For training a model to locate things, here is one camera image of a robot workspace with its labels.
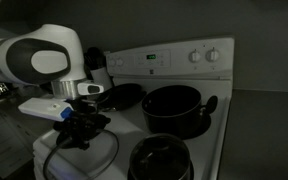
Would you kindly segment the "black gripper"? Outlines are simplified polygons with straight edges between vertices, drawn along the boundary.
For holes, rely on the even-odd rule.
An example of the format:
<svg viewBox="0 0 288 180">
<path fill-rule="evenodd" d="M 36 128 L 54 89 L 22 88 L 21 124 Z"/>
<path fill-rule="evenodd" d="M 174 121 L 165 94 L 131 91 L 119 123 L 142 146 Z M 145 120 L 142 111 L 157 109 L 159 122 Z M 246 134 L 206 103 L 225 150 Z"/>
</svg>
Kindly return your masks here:
<svg viewBox="0 0 288 180">
<path fill-rule="evenodd" d="M 89 141 L 95 138 L 101 129 L 104 129 L 111 119 L 99 114 L 94 106 L 79 100 L 68 100 L 73 107 L 73 112 L 69 118 L 63 122 L 55 122 L 53 129 L 59 135 L 56 144 L 60 145 L 65 140 L 68 143 L 61 146 L 62 149 L 79 148 L 86 150 L 89 148 Z"/>
</svg>

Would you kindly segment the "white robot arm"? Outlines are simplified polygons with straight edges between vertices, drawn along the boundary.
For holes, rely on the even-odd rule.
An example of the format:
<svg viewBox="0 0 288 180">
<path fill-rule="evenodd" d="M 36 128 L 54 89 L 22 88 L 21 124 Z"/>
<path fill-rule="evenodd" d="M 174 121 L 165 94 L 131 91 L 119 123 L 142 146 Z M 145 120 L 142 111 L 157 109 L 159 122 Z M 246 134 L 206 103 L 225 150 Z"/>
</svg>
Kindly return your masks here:
<svg viewBox="0 0 288 180">
<path fill-rule="evenodd" d="M 19 110 L 58 122 L 78 116 L 71 100 L 104 91 L 103 85 L 86 77 L 77 33 L 52 24 L 18 37 L 0 38 L 0 82 L 51 84 L 52 99 L 31 98 Z"/>
</svg>

